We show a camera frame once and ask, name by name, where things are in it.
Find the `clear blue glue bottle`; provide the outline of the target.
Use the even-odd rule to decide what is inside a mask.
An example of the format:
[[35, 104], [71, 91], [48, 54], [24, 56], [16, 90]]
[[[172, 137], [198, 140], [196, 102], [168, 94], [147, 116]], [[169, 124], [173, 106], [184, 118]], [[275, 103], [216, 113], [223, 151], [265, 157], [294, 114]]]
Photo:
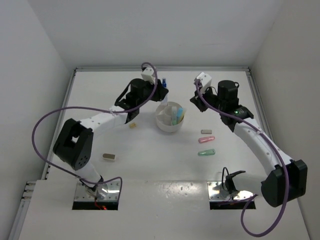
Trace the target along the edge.
[[[167, 81], [166, 78], [162, 78], [162, 86], [167, 89]], [[168, 106], [168, 95], [166, 94], [163, 100], [161, 101], [161, 105]]]

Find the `blue highlighter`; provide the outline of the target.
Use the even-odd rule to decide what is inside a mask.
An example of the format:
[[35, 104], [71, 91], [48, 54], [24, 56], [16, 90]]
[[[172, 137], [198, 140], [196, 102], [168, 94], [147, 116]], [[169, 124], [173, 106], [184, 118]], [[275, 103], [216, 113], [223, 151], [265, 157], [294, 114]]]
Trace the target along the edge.
[[184, 109], [182, 107], [180, 107], [177, 112], [176, 112], [176, 124], [179, 124], [182, 120], [182, 116], [183, 116], [183, 112], [184, 112]]

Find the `grey eraser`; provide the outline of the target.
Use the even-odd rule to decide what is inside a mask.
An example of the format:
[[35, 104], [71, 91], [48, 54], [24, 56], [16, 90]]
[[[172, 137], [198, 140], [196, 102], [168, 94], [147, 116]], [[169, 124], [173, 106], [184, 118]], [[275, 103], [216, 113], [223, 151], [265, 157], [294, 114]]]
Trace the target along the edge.
[[201, 132], [201, 134], [203, 134], [203, 135], [210, 135], [210, 134], [212, 134], [212, 130], [211, 130], [211, 129], [202, 129], [200, 132]]

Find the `small yellow eraser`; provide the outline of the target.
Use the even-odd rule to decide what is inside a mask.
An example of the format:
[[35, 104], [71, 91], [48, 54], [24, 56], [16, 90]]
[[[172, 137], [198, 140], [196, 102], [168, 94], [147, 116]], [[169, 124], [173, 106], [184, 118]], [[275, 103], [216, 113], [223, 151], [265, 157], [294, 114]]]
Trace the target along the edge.
[[135, 122], [129, 124], [129, 128], [130, 129], [133, 129], [133, 128], [136, 128], [137, 127], [137, 124]]

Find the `yellow highlighter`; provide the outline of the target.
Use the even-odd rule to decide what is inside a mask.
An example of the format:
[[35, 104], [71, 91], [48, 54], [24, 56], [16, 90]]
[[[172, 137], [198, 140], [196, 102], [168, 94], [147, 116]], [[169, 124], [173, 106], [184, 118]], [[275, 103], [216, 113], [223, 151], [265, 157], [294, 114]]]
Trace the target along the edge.
[[177, 116], [176, 116], [176, 124], [178, 125], [184, 118], [184, 115], [185, 115], [185, 111], [182, 110], [182, 111], [179, 111], [177, 113]]

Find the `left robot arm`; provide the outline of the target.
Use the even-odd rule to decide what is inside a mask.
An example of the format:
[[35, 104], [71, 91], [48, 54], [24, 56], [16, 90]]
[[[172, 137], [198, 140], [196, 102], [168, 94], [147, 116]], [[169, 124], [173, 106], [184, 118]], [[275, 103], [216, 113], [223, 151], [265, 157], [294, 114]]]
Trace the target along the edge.
[[96, 192], [98, 184], [104, 179], [90, 163], [94, 137], [103, 134], [108, 129], [125, 125], [132, 121], [140, 110], [133, 109], [144, 103], [148, 97], [151, 101], [160, 102], [169, 93], [160, 80], [157, 81], [155, 92], [154, 84], [141, 78], [129, 82], [124, 91], [110, 107], [109, 113], [99, 113], [82, 120], [68, 119], [62, 126], [53, 146], [53, 153], [64, 163], [68, 164], [74, 173], [81, 178], [81, 182], [91, 192]]

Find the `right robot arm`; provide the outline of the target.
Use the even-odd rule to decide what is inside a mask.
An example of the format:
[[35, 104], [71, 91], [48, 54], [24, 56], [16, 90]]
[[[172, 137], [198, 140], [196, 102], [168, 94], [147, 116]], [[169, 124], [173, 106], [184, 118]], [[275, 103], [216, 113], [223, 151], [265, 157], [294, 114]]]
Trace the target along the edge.
[[250, 110], [239, 103], [239, 83], [222, 80], [213, 92], [210, 80], [195, 79], [196, 91], [190, 99], [201, 112], [212, 109], [221, 121], [253, 152], [266, 177], [258, 178], [244, 170], [230, 173], [222, 186], [230, 194], [249, 191], [263, 196], [272, 207], [303, 196], [307, 188], [308, 167], [303, 160], [293, 160], [280, 150], [261, 129]]

